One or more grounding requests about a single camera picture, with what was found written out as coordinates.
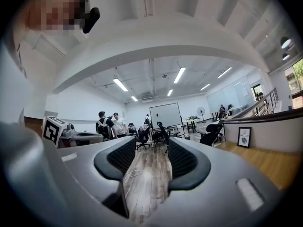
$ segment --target white cable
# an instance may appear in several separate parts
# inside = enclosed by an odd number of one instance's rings
[[[128,177],[126,177],[126,178],[122,179],[122,181],[124,181],[124,180],[125,180],[125,179],[127,179],[127,178],[131,178],[131,177],[134,177],[134,176],[139,176],[139,175],[141,175],[141,174],[142,174],[142,172],[141,172],[141,171],[138,171],[138,170],[134,170],[134,171],[132,171],[132,172],[127,172],[126,174],[130,174],[130,173],[133,173],[133,172],[140,172],[140,174],[133,175],[133,176],[128,176]]]

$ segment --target railing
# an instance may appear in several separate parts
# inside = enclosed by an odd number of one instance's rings
[[[273,114],[274,109],[277,106],[278,100],[279,98],[276,89],[273,89],[270,93],[268,93],[264,98],[256,102],[253,106],[235,115],[233,119],[262,116],[271,113]]]

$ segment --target whiteboard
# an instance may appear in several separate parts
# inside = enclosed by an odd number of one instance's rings
[[[162,122],[163,127],[182,124],[178,103],[161,105],[150,108],[151,122],[154,129],[158,129],[157,122]]]

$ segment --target ceiling light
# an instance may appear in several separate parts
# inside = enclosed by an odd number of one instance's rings
[[[137,98],[135,98],[134,96],[131,96],[131,98],[132,98],[135,102],[138,102]]]
[[[180,77],[182,76],[183,72],[185,71],[185,68],[186,68],[186,67],[181,67],[181,68],[180,68],[180,71],[179,71],[179,73],[178,73],[178,75],[177,75],[177,77],[176,77],[174,83],[177,83],[177,82],[179,81]]]
[[[172,93],[172,89],[169,90],[169,93],[167,94],[167,96],[170,96],[171,93]]]
[[[284,49],[284,48],[288,47],[290,45],[291,41],[292,41],[291,39],[283,36],[280,41],[281,48]]]
[[[290,57],[289,54],[284,53],[284,54],[282,55],[282,60],[285,61],[285,60],[287,60],[289,57]]]
[[[225,72],[223,72],[220,76],[218,76],[217,78],[220,78],[221,76],[223,76],[226,72],[228,72],[232,67],[229,67],[229,69],[227,69]]]
[[[118,79],[118,78],[115,78],[114,79],[114,82],[122,88],[123,91],[127,92],[128,90],[126,89],[126,87],[124,87],[124,85],[122,84],[122,82]]]
[[[201,88],[200,91],[202,91],[204,88],[207,88],[210,84],[207,84],[205,87]]]

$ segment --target floor fan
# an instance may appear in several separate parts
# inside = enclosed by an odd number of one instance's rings
[[[203,117],[203,115],[205,114],[205,109],[203,107],[198,107],[197,108],[197,114],[200,115],[200,116],[202,116],[202,118],[203,118],[202,123],[205,123],[204,117]]]

